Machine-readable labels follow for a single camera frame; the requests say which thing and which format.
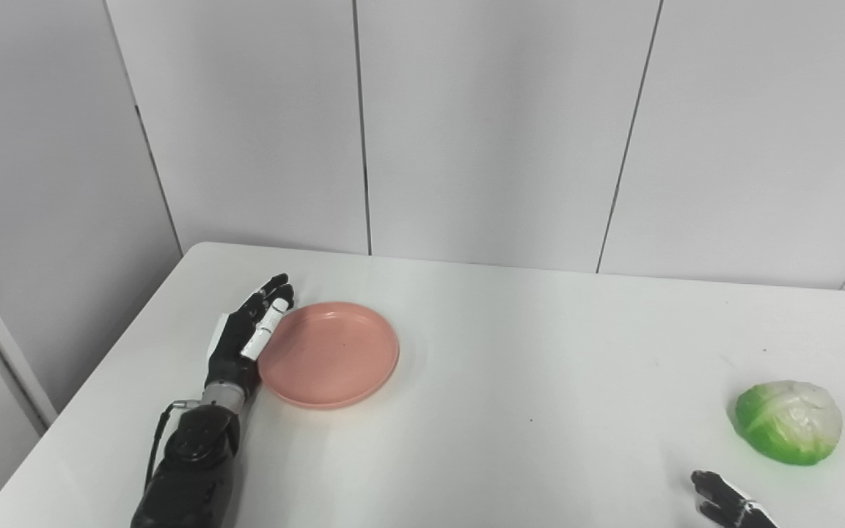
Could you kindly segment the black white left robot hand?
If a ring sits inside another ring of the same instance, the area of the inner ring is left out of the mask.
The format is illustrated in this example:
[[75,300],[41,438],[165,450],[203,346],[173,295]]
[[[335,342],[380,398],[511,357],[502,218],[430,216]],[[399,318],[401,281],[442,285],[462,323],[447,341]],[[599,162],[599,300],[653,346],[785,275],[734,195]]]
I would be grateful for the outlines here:
[[238,390],[241,401],[246,402],[260,384],[258,358],[294,304],[294,287],[283,273],[273,276],[241,307],[225,315],[209,350],[205,393],[212,386],[225,386]]

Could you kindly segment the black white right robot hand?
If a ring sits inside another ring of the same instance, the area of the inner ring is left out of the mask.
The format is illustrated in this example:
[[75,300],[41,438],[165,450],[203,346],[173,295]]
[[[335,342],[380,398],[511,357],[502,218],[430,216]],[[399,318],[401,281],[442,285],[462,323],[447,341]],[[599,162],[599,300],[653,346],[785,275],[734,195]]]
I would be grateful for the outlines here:
[[717,472],[695,470],[690,474],[695,492],[702,497],[698,511],[719,527],[778,527],[760,502]]

